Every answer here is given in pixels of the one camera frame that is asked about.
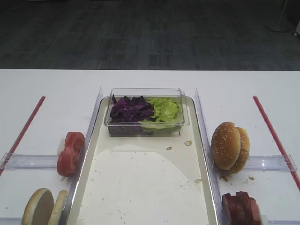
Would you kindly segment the sesame bun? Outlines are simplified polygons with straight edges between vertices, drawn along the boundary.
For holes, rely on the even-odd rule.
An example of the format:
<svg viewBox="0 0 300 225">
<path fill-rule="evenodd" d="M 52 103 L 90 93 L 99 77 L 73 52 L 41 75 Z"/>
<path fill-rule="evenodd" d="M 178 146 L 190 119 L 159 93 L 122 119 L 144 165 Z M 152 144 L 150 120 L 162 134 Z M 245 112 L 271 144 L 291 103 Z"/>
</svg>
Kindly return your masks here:
<svg viewBox="0 0 300 225">
<path fill-rule="evenodd" d="M 240 154 L 240 133 L 233 122 L 221 123 L 211 138 L 214 163 L 222 170 L 230 170 Z"/>
<path fill-rule="evenodd" d="M 230 169 L 231 173 L 240 172 L 246 165 L 249 158 L 250 140 L 245 129 L 237 127 L 240 133 L 240 153 L 235 164 Z"/>
</svg>

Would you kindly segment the sesame top bun front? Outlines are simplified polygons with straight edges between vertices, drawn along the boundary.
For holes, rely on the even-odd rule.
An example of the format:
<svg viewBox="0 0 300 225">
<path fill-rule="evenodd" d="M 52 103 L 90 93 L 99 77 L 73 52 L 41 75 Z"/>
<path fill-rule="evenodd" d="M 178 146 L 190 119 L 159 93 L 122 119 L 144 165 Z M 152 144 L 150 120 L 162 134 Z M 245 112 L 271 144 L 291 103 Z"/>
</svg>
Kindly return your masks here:
<svg viewBox="0 0 300 225">
<path fill-rule="evenodd" d="M 240 154 L 240 133 L 233 122 L 221 123 L 211 138 L 214 163 L 222 170 L 230 170 Z"/>
</svg>

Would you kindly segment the bottom bun slice browned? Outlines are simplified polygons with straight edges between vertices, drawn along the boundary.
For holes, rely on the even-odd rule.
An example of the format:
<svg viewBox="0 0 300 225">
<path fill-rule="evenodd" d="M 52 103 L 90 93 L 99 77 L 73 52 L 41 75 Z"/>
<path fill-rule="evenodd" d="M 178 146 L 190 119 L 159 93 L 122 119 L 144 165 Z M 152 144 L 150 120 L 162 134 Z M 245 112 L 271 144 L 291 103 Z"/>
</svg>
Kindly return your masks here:
<svg viewBox="0 0 300 225">
<path fill-rule="evenodd" d="M 47 188 L 36 190 L 25 207 L 22 225 L 47 225 L 54 208 L 54 198 Z"/>
</svg>

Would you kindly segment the left upper clear holder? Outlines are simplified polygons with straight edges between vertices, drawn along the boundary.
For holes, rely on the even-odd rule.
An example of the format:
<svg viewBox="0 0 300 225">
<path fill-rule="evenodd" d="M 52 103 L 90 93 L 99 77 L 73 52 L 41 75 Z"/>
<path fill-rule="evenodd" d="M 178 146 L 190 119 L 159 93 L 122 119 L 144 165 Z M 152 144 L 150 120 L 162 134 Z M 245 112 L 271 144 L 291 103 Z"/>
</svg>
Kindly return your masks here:
<svg viewBox="0 0 300 225">
<path fill-rule="evenodd" d="M 1 169 L 56 169 L 57 155 L 26 155 L 6 153 L 0 161 Z"/>
</svg>

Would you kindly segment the silver metal tray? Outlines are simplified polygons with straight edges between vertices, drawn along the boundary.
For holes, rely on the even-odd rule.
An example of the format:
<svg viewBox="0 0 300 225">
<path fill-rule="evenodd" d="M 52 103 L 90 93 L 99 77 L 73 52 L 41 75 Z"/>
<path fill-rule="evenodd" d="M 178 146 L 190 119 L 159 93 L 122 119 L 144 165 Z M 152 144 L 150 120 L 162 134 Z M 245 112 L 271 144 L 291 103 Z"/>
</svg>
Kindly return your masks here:
<svg viewBox="0 0 300 225">
<path fill-rule="evenodd" d="M 111 137 L 99 107 L 70 225 L 215 225 L 193 99 L 179 136 Z"/>
</svg>

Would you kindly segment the left long clear divider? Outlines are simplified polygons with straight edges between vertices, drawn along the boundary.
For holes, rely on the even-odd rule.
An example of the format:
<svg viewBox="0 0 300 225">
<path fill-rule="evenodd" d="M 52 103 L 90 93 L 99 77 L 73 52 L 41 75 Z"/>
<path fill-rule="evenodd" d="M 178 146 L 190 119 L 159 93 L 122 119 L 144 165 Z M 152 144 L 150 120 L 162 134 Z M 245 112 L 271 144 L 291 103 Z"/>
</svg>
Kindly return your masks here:
<svg viewBox="0 0 300 225">
<path fill-rule="evenodd" d="M 98 95 L 97 95 L 97 99 L 95 101 L 95 106 L 94 106 L 94 110 L 93 110 L 93 113 L 92 113 L 92 117 L 90 119 L 90 124 L 89 124 L 88 130 L 87 130 L 87 133 L 86 133 L 85 145 L 84 145 L 84 147 L 83 147 L 83 149 L 80 153 L 80 156 L 79 156 L 79 160 L 78 160 L 79 169 L 77 170 L 77 172 L 73 176 L 72 183 L 71 183 L 70 190 L 69 190 L 69 195 L 67 197 L 67 201 L 66 201 L 66 204 L 64 206 L 64 210 L 61 214 L 59 225 L 66 225 L 67 222 L 68 222 L 68 217 L 69 217 L 69 214 L 70 214 L 70 211 L 71 211 L 71 207 L 72 207 L 72 205 L 74 203 L 74 200 L 75 200 L 75 193 L 76 193 L 76 191 L 78 190 L 78 187 L 79 187 L 79 179 L 80 179 L 81 174 L 83 172 L 83 165 L 84 165 L 85 160 L 86 160 L 88 147 L 90 145 L 90 140 L 91 140 L 92 133 L 93 133 L 93 130 L 94 130 L 94 126 L 95 126 L 95 123 L 96 123 L 96 120 L 97 120 L 98 111 L 99 111 L 99 107 L 100 107 L 100 103 L 101 103 L 102 98 L 103 98 L 103 91 L 102 91 L 102 88 L 100 87 Z"/>
</svg>

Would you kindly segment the sesame top bun rear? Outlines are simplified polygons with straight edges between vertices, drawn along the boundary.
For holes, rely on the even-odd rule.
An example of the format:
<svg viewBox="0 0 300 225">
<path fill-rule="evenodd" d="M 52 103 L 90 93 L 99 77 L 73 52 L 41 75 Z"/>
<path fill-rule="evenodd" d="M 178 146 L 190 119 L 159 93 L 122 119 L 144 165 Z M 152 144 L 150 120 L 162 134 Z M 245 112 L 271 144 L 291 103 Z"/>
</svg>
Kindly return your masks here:
<svg viewBox="0 0 300 225">
<path fill-rule="evenodd" d="M 246 165 L 249 158 L 250 140 L 245 129 L 237 127 L 240 133 L 240 153 L 235 164 L 230 169 L 231 173 L 240 172 Z"/>
</svg>

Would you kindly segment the bun slice pale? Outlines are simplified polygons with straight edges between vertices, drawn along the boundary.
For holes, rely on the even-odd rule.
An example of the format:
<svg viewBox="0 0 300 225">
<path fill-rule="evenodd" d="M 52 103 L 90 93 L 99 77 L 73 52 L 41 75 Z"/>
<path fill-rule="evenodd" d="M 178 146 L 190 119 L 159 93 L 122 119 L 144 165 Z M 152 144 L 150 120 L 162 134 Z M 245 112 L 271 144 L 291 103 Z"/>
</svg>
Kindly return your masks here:
<svg viewBox="0 0 300 225">
<path fill-rule="evenodd" d="M 48 221 L 48 225 L 58 225 L 60 221 L 61 214 L 64 210 L 64 206 L 66 204 L 68 197 L 68 191 L 62 190 L 59 192 L 58 197 L 56 199 L 54 208 L 52 210 L 50 219 Z"/>
</svg>

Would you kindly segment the white block behind tomatoes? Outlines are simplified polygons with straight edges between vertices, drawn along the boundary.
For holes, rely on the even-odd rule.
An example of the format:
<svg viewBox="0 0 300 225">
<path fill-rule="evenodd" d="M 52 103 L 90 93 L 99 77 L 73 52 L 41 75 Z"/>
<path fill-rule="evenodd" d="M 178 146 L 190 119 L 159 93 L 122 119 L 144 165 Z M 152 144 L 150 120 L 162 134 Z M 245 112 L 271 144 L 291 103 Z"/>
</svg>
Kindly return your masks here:
<svg viewBox="0 0 300 225">
<path fill-rule="evenodd" d="M 58 148 L 57 148 L 57 155 L 59 156 L 61 154 L 61 152 L 64 150 L 65 148 L 65 139 L 61 139 Z"/>
</svg>

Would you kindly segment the red meat patty rear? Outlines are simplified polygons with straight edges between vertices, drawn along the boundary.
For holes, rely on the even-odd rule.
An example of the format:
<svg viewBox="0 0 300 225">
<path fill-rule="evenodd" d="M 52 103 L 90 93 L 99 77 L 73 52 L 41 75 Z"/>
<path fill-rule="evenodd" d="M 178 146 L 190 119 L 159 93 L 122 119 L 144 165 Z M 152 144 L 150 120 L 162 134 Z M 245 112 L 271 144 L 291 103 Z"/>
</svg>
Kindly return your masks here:
<svg viewBox="0 0 300 225">
<path fill-rule="evenodd" d="M 245 214 L 245 225 L 261 225 L 261 214 L 256 200 L 248 195 L 247 192 L 236 192 L 236 196 L 242 203 Z"/>
</svg>

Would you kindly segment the clear holder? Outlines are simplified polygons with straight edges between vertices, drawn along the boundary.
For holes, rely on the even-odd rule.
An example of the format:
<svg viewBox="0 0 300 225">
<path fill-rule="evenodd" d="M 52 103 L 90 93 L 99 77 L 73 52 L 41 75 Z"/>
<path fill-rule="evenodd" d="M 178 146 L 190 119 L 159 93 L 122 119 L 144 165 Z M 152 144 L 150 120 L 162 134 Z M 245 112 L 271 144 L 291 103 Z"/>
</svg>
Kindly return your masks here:
<svg viewBox="0 0 300 225">
<path fill-rule="evenodd" d="M 6 153 L 0 161 L 1 169 L 56 169 L 57 155 L 26 155 Z"/>
<path fill-rule="evenodd" d="M 291 171 L 298 170 L 291 155 L 250 156 L 244 170 Z"/>
<path fill-rule="evenodd" d="M 9 217 L 1 217 L 0 225 L 21 225 L 21 218 L 9 218 Z"/>
</svg>

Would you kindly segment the red meat patty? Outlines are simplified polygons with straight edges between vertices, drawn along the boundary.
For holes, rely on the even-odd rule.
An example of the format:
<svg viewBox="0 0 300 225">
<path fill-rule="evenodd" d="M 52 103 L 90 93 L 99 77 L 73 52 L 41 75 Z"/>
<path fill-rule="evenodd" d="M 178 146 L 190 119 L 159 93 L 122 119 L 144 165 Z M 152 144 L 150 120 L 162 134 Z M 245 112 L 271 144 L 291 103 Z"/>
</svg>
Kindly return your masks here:
<svg viewBox="0 0 300 225">
<path fill-rule="evenodd" d="M 246 216 L 241 200 L 230 193 L 222 196 L 222 206 L 226 213 L 228 225 L 244 225 Z"/>
<path fill-rule="evenodd" d="M 245 214 L 245 225 L 261 225 L 261 214 L 256 200 L 248 195 L 247 192 L 236 192 L 236 196 L 242 203 Z"/>
</svg>

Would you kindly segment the clear plastic container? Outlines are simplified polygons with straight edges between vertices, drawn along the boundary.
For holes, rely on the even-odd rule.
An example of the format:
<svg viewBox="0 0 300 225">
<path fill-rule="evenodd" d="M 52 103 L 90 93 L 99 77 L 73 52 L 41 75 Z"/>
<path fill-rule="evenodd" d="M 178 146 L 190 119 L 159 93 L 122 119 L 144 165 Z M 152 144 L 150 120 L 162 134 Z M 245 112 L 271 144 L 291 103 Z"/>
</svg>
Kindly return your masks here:
<svg viewBox="0 0 300 225">
<path fill-rule="evenodd" d="M 129 98 L 143 96 L 146 101 L 152 97 L 171 98 L 179 102 L 181 105 L 180 123 L 181 129 L 174 132 L 147 132 L 143 130 L 142 126 L 146 125 L 142 121 L 127 122 L 127 123 L 113 123 L 111 122 L 110 112 L 114 106 L 112 96 L 116 99 L 127 96 Z M 189 124 L 188 107 L 185 93 L 180 88 L 113 88 L 108 98 L 108 106 L 105 113 L 104 125 L 107 127 L 110 136 L 179 136 L 184 126 Z"/>
</svg>

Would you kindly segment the red strip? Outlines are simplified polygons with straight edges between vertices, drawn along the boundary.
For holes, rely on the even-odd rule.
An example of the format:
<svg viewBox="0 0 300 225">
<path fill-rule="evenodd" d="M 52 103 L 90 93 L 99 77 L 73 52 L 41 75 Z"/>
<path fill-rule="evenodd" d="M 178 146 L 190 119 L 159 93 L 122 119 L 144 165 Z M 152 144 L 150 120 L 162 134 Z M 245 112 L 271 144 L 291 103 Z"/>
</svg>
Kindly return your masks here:
<svg viewBox="0 0 300 225">
<path fill-rule="evenodd" d="M 34 110 L 32 111 L 30 117 L 26 121 L 26 123 L 23 126 L 22 130 L 20 131 L 18 137 L 16 138 L 15 142 L 13 143 L 12 147 L 10 148 L 9 152 L 3 156 L 1 164 L 0 164 L 0 175 L 2 175 L 2 173 L 4 172 L 6 164 L 9 162 L 12 155 L 14 154 L 16 148 L 18 147 L 19 143 L 21 142 L 22 138 L 24 137 L 27 129 L 29 128 L 30 124 L 32 123 L 33 119 L 35 118 L 36 114 L 38 113 L 40 107 L 42 106 L 45 98 L 46 98 L 46 96 L 42 96 L 40 98 L 40 100 L 38 101 Z"/>
<path fill-rule="evenodd" d="M 285 151 L 285 149 L 284 149 L 284 147 L 283 147 L 283 145 L 282 145 L 282 143 L 281 143 L 281 141 L 280 141 L 280 139 L 279 139 L 272 123 L 271 123 L 271 121 L 269 120 L 269 118 L 268 118 L 261 102 L 259 101 L 258 97 L 253 96 L 253 100 L 255 101 L 255 104 L 256 104 L 258 110 L 260 111 L 260 114 L 262 115 L 262 117 L 263 117 L 263 119 L 264 119 L 264 121 L 265 121 L 265 123 L 266 123 L 266 125 L 267 125 L 267 127 L 268 127 L 268 129 L 269 129 L 269 131 L 270 131 L 270 133 L 271 133 L 271 135 L 272 135 L 279 151 L 280 151 L 280 153 L 281 153 L 281 155 L 284 157 L 284 160 L 285 160 L 285 162 L 286 162 L 286 164 L 289 168 L 289 171 L 290 171 L 290 173 L 293 177 L 293 180 L 295 181 L 295 183 L 296 183 L 296 185 L 299 189 L 300 188 L 300 178 L 297 175 L 295 166 L 292 164 L 291 159 L 289 158 L 288 154 L 286 153 L 286 151 Z"/>
</svg>

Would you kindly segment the tomato slice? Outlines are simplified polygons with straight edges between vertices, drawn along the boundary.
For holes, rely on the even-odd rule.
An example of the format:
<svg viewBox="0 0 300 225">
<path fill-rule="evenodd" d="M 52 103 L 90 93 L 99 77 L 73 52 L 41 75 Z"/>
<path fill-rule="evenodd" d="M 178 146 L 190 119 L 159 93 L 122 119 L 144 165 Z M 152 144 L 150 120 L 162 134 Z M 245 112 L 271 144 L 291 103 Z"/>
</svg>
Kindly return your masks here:
<svg viewBox="0 0 300 225">
<path fill-rule="evenodd" d="M 73 175 L 78 166 L 79 153 L 72 146 L 67 146 L 60 153 L 57 162 L 57 172 L 60 176 L 69 177 Z"/>
<path fill-rule="evenodd" d="M 68 132 L 65 138 L 64 150 L 71 149 L 76 154 L 80 154 L 85 145 L 85 137 L 81 132 Z"/>
</svg>

